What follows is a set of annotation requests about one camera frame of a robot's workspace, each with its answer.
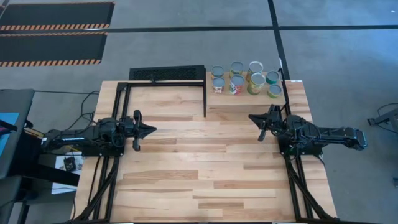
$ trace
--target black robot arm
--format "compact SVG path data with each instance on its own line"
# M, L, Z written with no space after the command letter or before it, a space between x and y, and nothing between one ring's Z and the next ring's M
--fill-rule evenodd
M83 156L122 156L126 138L133 137L133 148L140 151L139 139L154 131L156 128L144 124L141 112L135 110L133 119L129 116L119 121L104 118L85 129L51 130L44 134L41 146L44 152L73 146Z
M279 106L271 105L268 113L250 114L249 118L261 130L259 141L264 140L266 131L277 136L279 143L289 147L289 154L321 154L328 144L342 144L356 150L363 150L368 143L362 131L354 128L322 128L297 115L282 120Z

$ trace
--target wooden table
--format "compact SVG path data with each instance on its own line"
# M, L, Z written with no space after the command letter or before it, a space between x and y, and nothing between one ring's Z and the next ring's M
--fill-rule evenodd
M286 84L292 113L311 121L303 83L288 80ZM95 119L111 116L116 85L116 81L103 82ZM266 92L261 94L265 102L259 106L284 103L283 98L271 100ZM239 99L226 97L232 102ZM245 105L251 106L250 98L245 99L236 107L241 110L236 111L211 109L212 101L208 100L210 111L204 118L201 87L134 87L127 114L140 109L144 122L157 127L157 131L141 141L141 152L132 149L132 139L127 140L111 221L294 220L287 173L276 138L267 133L264 142L257 141L260 132L248 119ZM335 216L324 166L312 156L302 159L309 190L325 211ZM87 205L95 163L95 157L84 163L76 193L77 214ZM104 217L107 196L106 192L100 217ZM298 198L305 217L301 194Z

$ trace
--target tin can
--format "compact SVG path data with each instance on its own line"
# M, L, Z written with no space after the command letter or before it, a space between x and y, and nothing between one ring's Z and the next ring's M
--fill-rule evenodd
M282 88L279 85L276 85L276 84L270 85L269 88L268 88L267 93L268 93L269 97L277 98L280 95L280 93L282 93Z
M229 91L232 94L240 94L242 92L242 87L244 84L244 78L241 75L234 75L231 78L231 83L229 84Z
M221 66L214 66L211 69L211 79L216 77L222 77L224 75L224 69Z
M262 73L264 67L262 66L261 62L253 61L249 64L248 74L246 74L246 80L250 82L251 76L254 73Z
M225 86L225 80L222 77L216 77L213 79L213 89L215 93L222 93Z
M277 73L275 71L268 72L267 76L266 76L266 80L267 80L267 83L270 85L276 84L279 81L279 73Z
M248 85L248 92L252 95L258 95L265 83L266 78L261 73L254 73Z
M241 62L234 62L231 65L231 70L229 71L229 77L232 78L234 75L242 75L243 64Z

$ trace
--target concrete floor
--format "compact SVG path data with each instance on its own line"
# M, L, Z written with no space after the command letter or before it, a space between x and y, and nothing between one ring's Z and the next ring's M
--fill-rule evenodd
M280 26L398 24L398 2L393 0L274 1ZM11 1L17 2L54 1ZM114 28L215 25L269 26L267 1L116 0L111 23ZM392 185L392 177L398 176L398 136L366 122L381 105L398 102L397 38L398 30L282 32L291 79L304 81L315 124L352 126L368 137L363 152L342 146L324 150L337 214L344 220L398 220L398 189ZM259 60L266 70L279 68L272 31L110 34L100 65L0 68L0 88L92 91L99 90L103 80L128 79L129 68L228 68L235 60L245 65ZM29 119L41 131L67 128L79 116L82 99L37 93ZM85 111L94 110L95 104L93 96ZM67 220L72 197L31 206L27 222Z

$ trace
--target black metal frame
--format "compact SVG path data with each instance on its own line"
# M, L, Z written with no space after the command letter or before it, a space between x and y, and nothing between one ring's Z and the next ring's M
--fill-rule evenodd
M129 100L130 100L130 94L131 90L133 87L165 87L165 86L199 86L203 88L203 116L206 117L206 73L203 70L203 80L193 80L192 82L164 82L164 81L159 81L159 82L146 82L145 80L139 80L135 82L119 82L117 87L116 87L116 96L114 99L114 105L113 105L113 111L112 111L112 117L117 118L118 114L118 108L119 108L119 103L120 103L120 98L121 98L121 93L124 90L126 93L124 95L124 101L123 101L123 108L122 108L122 114L121 117L126 117L127 116L127 110L129 106ZM110 183L106 183L106 171L108 170L108 164L109 164L109 157L104 157L103 165L101 168L101 175L99 177L99 185L98 185L98 192L103 188L109 186L109 194L108 194L108 200L106 202L106 213L105 213L105 221L109 221L111 218L111 211L112 211L112 204L113 204L113 197L114 197L114 190L116 187L116 175L112 178ZM114 158L113 166L116 167L116 171L118 170L119 167L119 157ZM96 206L94 208L94 213L93 213L93 220L98 220L99 215L100 215L100 208L101 208L101 198L102 194L100 195L101 197L99 198L99 201L96 203Z
M398 108L390 110L387 113L384 113L382 115L379 115L377 118L369 118L368 123L370 126L372 125L380 125L381 123L387 123L390 122L392 129L398 133Z
M277 21L277 14L275 11L275 6L273 0L267 0L268 1L268 6L269 10L271 13L271 19L272 19L272 26L200 26L200 27L145 27L145 28L120 28L120 29L95 29L95 31L105 31L108 33L137 33L137 32L197 32L197 31L261 31L261 30L273 30L274 35L275 35L275 42L277 46L277 51L279 54L279 58L281 61L281 77L282 77L282 86L284 89L284 95L285 95L285 100L286 104L282 107L282 110L285 110L286 115L291 114L290 110L290 105L289 105L289 96L287 94L287 89L286 89L286 84L285 84L285 79L290 79L289 75L289 70L287 68L287 61L285 57L285 52L284 52L284 47L282 43L282 37L280 34L281 30L378 30L378 29L398 29L398 25L359 25L359 26L279 26L278 21ZM4 0L0 7L0 16L2 12L4 11L4 8L7 6L9 3L9 0ZM69 33L69 32L92 32L93 30L91 29L78 29L78 30L0 30L0 34L34 34L34 33ZM113 106L113 113L112 116L115 118L118 112L118 106L119 106L119 101L120 101L120 96L121 96L121 91L123 89L126 89L126 97L124 99L123 103L123 111L122 111L122 116L125 116L127 113L127 105L129 101L129 94L131 91L131 87L134 86L196 86L198 83L192 83L191 85L187 85L187 83L119 83L116 96L115 96L115 101L114 101L114 106ZM203 103L204 103L204 115L206 116L206 80L203 81L203 84L201 85L203 87ZM344 221L339 221L336 219L330 220L330 219L313 219L313 213L312 213L312 205L311 199L308 197L305 197L305 210L307 213L307 218L302 218L300 214L300 208L299 208L299 203L298 203L298 198L297 198L297 192L295 188L295 184L298 184L299 189L302 191L304 190L304 195L306 193L309 193L307 190L307 185L305 181L305 175L303 171L303 165L302 165L302 160L300 155L297 156L296 160L296 165L297 165L297 172L298 172L298 179L295 177L292 177L292 173L290 168L292 168L291 162L288 160L285 160L285 164L287 167L287 174L289 176L289 186L290 186L290 192L292 194L292 203L294 206L294 213L295 213L295 218L297 222L304 222L304 223L358 223L358 222L344 222ZM113 196L114 196L114 188L116 184L116 177L114 179L111 178L111 181L109 181L109 178L105 178L106 176L106 169L108 168L109 164L109 157L105 157L103 161L103 168L101 171L101 177L100 177L100 185L99 185L99 190L103 190L103 187L106 188L107 185L110 185L110 191L109 191L109 197L108 197L108 202L106 206L106 217L105 219L98 220L98 222L109 222L110 219L110 214L111 214L111 209L112 209L112 202L113 202ZM119 158L116 157L114 158L114 165L118 167L119 164ZM97 200L99 197L99 202L96 205L94 209L94 215L93 219L98 219L98 215L100 212L100 199L101 196L98 196L96 194L93 198L93 200Z

